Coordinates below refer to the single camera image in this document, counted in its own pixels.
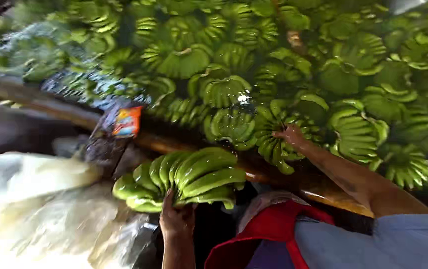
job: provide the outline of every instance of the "white plastic sheet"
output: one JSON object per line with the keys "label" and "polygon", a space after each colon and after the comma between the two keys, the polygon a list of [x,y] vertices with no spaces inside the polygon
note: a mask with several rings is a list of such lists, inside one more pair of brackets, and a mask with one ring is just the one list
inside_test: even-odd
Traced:
{"label": "white plastic sheet", "polygon": [[0,207],[0,269],[133,268],[157,224],[112,198],[111,187]]}

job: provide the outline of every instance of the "snack bag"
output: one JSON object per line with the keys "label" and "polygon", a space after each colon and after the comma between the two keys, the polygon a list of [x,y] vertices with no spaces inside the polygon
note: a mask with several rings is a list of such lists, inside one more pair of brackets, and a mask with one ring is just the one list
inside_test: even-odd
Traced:
{"label": "snack bag", "polygon": [[142,106],[121,108],[116,116],[113,135],[116,138],[135,138],[139,131]]}

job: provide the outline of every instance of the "red strap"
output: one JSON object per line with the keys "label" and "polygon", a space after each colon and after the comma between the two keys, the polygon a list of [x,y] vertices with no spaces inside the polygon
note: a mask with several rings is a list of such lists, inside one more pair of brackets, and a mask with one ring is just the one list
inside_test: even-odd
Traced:
{"label": "red strap", "polygon": [[308,269],[295,242],[295,221],[299,215],[333,224],[330,215],[311,206],[294,201],[272,205],[253,217],[237,237],[214,247],[205,262],[205,269],[244,269],[260,239],[286,242],[295,269]]}

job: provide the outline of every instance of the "person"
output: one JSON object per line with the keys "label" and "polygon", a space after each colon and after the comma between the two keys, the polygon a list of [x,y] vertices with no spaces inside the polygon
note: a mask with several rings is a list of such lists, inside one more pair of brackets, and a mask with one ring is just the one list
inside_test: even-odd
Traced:
{"label": "person", "polygon": [[[375,214],[372,235],[333,225],[326,213],[292,201],[258,213],[236,238],[211,251],[205,268],[428,269],[428,207],[381,175],[304,139],[296,125],[273,132]],[[193,269],[194,207],[164,200],[163,269]]]}

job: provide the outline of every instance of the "hand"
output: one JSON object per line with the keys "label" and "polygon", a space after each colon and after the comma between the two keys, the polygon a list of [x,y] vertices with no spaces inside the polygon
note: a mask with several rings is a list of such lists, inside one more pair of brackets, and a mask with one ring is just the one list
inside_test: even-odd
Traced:
{"label": "hand", "polygon": [[272,132],[272,136],[283,138],[287,143],[291,144],[295,148],[299,148],[306,142],[300,127],[295,124],[288,124],[287,130],[283,132]]}
{"label": "hand", "polygon": [[182,236],[190,238],[194,231],[194,210],[196,205],[188,204],[181,209],[172,206],[174,192],[169,189],[163,200],[160,225],[163,237]]}

